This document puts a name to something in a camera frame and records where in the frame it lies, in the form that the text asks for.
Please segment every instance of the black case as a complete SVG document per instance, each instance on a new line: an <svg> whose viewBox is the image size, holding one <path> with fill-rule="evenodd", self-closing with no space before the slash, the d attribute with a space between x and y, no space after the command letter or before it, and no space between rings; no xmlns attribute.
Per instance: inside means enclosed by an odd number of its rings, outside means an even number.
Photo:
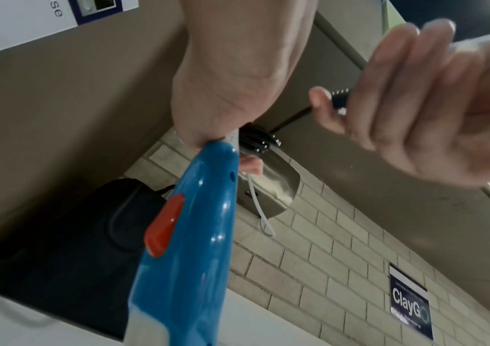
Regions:
<svg viewBox="0 0 490 346"><path fill-rule="evenodd" d="M122 340L144 232L164 204L137 180L102 186L0 265L0 295Z"/></svg>

